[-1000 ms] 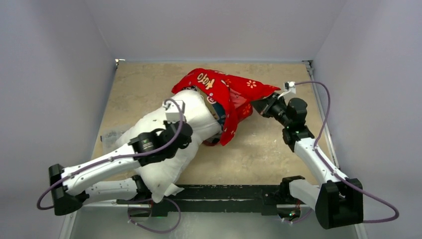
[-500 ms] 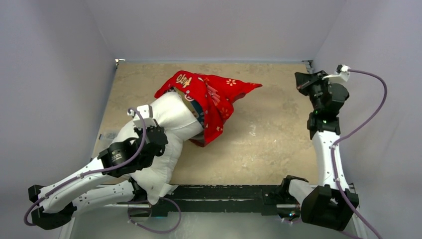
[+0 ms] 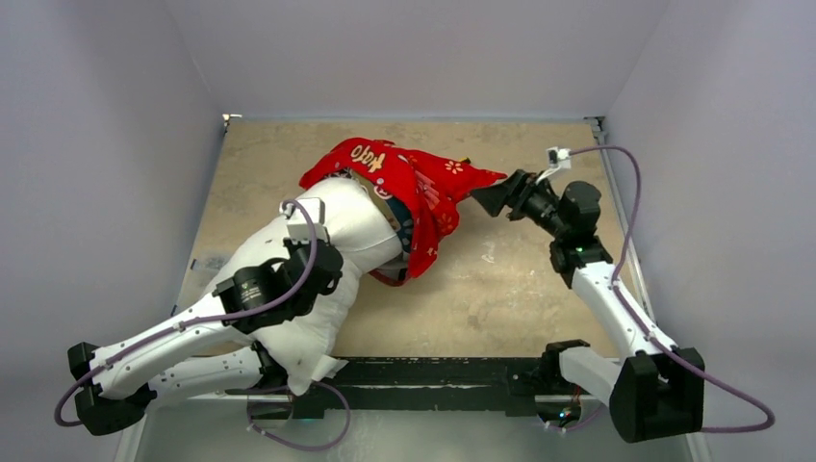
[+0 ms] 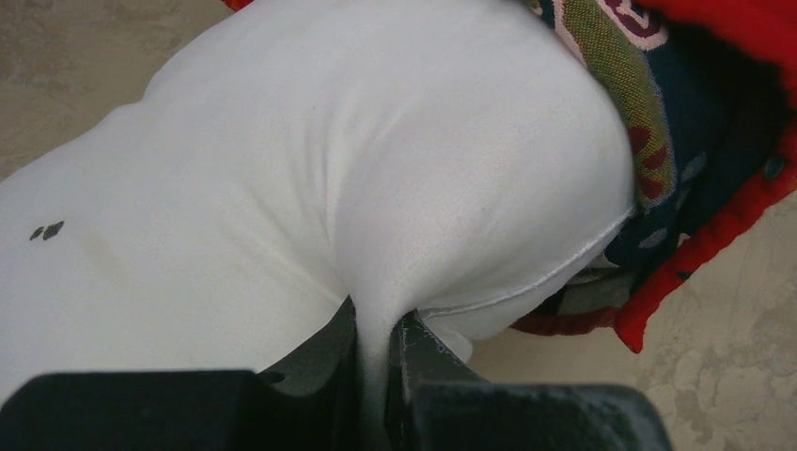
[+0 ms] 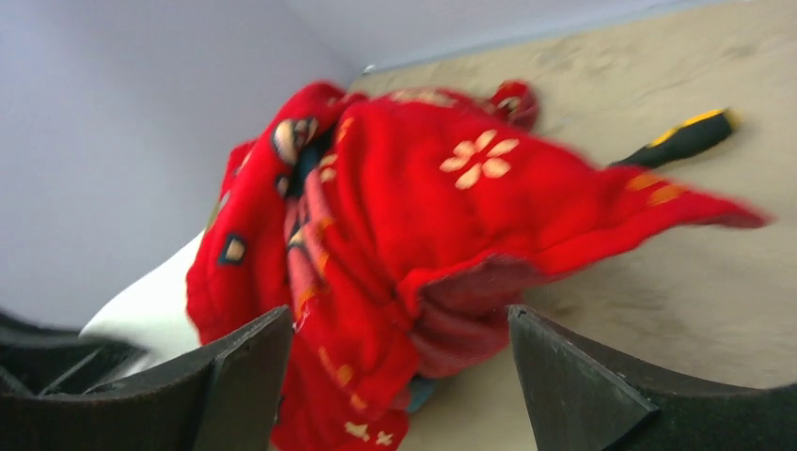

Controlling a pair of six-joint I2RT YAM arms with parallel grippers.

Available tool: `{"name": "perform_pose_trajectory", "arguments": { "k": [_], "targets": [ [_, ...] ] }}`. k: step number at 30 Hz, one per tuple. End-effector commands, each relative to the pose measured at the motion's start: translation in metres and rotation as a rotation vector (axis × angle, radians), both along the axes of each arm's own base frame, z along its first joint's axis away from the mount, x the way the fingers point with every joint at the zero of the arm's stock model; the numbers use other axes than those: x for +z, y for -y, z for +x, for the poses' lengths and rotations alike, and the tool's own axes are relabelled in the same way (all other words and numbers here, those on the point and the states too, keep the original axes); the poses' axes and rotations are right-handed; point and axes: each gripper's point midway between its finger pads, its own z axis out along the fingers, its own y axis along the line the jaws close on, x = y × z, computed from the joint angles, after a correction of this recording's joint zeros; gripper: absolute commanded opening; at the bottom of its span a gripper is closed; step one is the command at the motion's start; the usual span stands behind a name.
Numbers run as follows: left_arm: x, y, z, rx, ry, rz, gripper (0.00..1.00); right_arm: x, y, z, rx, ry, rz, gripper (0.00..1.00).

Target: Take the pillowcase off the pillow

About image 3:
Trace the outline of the white pillow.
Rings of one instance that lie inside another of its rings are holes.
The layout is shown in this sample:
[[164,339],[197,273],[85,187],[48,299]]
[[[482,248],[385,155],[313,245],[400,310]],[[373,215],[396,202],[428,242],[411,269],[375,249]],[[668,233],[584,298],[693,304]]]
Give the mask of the white pillow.
[[287,374],[292,394],[301,396],[313,382],[342,367],[331,353],[362,276],[402,254],[402,242],[360,182],[329,177],[297,197],[318,198],[324,205],[329,240],[319,253],[307,282],[292,301],[309,301],[312,309],[290,321],[255,330],[253,338]]

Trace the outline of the red printed pillowcase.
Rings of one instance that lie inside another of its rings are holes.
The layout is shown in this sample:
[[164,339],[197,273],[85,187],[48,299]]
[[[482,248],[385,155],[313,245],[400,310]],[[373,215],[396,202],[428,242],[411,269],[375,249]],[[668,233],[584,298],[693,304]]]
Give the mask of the red printed pillowcase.
[[388,140],[350,138],[307,170],[299,186],[307,189],[328,177],[358,181],[382,209],[400,240],[401,254],[370,273],[386,285],[401,286],[437,260],[440,241],[459,225],[457,204],[507,175]]

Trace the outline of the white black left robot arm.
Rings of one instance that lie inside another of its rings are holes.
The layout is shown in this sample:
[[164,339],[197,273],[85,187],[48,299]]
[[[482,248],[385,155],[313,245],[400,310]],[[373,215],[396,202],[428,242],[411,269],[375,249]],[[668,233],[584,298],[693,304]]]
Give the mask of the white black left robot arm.
[[237,269],[191,307],[110,346],[82,342],[68,352],[76,382],[60,403],[73,401],[94,436],[138,423],[149,407],[214,391],[273,394],[290,378],[255,335],[309,314],[342,277],[344,259],[324,240],[285,239],[286,258]]

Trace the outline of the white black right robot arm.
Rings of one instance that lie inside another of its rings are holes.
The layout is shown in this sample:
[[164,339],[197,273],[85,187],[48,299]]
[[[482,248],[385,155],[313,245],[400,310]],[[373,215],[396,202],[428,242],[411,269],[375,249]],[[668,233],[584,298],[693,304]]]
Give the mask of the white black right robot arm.
[[694,371],[704,368],[702,357],[662,332],[620,280],[597,235],[600,191],[573,181],[556,193],[544,175],[518,170],[471,196],[492,217],[505,212],[511,221],[528,218],[551,235],[553,270],[620,354],[612,362],[585,341],[549,344],[532,377],[554,392],[572,385],[595,397],[627,443],[700,431],[704,381]]

